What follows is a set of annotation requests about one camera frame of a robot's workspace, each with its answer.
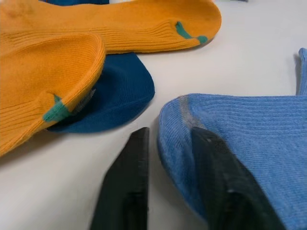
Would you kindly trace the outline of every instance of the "white table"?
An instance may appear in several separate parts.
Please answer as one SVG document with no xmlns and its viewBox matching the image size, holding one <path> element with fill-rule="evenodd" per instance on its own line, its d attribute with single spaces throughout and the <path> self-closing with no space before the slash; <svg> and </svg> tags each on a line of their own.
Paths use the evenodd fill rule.
<svg viewBox="0 0 307 230">
<path fill-rule="evenodd" d="M 157 156 L 156 118 L 171 99 L 193 92 L 294 95 L 297 53 L 307 47 L 307 0 L 217 1 L 223 24 L 205 47 L 139 55 L 156 95 L 132 123 L 109 132 L 41 132 L 0 159 L 1 230 L 85 230 L 101 179 L 129 134 L 151 128 L 150 230 L 204 230 Z"/>
</svg>

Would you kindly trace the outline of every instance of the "yellow sock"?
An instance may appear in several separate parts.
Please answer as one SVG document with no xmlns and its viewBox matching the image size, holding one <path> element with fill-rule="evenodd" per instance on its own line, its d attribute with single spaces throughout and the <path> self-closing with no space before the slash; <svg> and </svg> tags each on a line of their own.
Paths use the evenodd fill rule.
<svg viewBox="0 0 307 230">
<path fill-rule="evenodd" d="M 0 4 L 4 49 L 64 33 L 91 32 L 102 37 L 107 53 L 178 50 L 211 40 L 220 25 L 220 12 L 210 0 L 75 6 L 7 0 Z"/>
<path fill-rule="evenodd" d="M 52 37 L 0 55 L 0 156 L 70 115 L 98 80 L 101 37 Z"/>
</svg>

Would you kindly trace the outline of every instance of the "teal heel patch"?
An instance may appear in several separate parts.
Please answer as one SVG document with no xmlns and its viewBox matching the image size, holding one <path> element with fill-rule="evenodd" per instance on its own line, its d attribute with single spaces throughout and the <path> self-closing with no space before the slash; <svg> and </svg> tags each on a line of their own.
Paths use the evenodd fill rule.
<svg viewBox="0 0 307 230">
<path fill-rule="evenodd" d="M 61 98 L 54 94 L 55 105 L 43 116 L 43 120 L 46 122 L 56 121 L 59 122 L 66 117 L 70 116 L 71 113 L 61 101 Z"/>
<path fill-rule="evenodd" d="M 203 43 L 208 41 L 208 38 L 206 36 L 203 36 L 203 35 L 198 36 L 198 37 L 192 37 L 191 35 L 189 35 L 188 32 L 183 28 L 181 22 L 177 22 L 176 30 L 177 30 L 177 33 L 180 36 L 184 37 L 185 39 L 197 38 L 201 44 L 203 44 Z"/>
</svg>

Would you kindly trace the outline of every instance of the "black plastic object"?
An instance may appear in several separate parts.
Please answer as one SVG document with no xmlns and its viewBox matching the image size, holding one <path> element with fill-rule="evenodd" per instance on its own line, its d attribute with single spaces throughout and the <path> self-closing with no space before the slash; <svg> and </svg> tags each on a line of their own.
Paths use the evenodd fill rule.
<svg viewBox="0 0 307 230">
<path fill-rule="evenodd" d="M 191 131 L 210 230 L 285 230 L 254 176 L 216 134 Z"/>
<path fill-rule="evenodd" d="M 107 171 L 90 230 L 146 230 L 149 128 L 131 134 Z"/>
</svg>

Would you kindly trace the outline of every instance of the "orange sock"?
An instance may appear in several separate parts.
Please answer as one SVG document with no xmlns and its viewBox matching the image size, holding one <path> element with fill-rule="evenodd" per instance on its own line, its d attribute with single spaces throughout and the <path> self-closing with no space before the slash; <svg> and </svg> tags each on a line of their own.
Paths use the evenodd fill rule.
<svg viewBox="0 0 307 230">
<path fill-rule="evenodd" d="M 185 49 L 211 40 L 221 25 L 210 0 L 135 0 L 57 6 L 38 0 L 0 4 L 2 48 L 75 32 L 99 34 L 107 53 Z"/>
<path fill-rule="evenodd" d="M 52 37 L 0 55 L 0 156 L 70 115 L 98 80 L 101 37 Z"/>
</svg>

